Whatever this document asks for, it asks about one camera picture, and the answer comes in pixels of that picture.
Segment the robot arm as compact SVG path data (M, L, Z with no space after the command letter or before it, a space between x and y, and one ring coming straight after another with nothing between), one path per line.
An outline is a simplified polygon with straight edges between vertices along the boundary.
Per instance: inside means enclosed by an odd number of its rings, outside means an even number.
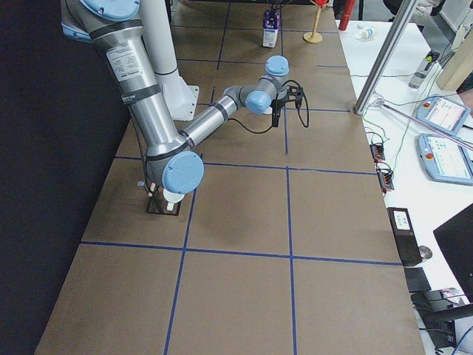
M183 196L199 186L204 164L194 147L238 109L262 114L287 93L289 63L274 55L255 84L227 88L177 129L177 110L195 95L179 74L164 1L62 1L61 15L65 36L90 43L106 59L147 144L146 175L167 192Z

